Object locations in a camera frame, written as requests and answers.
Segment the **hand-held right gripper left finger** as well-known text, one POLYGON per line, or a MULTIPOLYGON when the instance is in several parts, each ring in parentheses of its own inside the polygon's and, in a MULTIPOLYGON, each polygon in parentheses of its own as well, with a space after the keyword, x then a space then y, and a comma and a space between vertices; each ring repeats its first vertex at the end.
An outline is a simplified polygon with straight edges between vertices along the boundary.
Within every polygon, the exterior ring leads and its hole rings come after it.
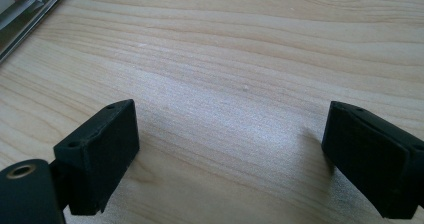
POLYGON ((73 215, 104 211, 140 149, 135 103, 110 104, 54 146, 59 206, 73 215))

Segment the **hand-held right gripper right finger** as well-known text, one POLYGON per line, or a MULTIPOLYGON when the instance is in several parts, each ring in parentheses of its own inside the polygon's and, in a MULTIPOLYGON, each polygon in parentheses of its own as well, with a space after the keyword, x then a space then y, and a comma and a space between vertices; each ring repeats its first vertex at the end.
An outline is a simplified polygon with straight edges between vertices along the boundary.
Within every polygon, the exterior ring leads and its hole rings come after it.
POLYGON ((424 208, 424 141, 354 105, 330 103, 322 150, 380 215, 424 208))

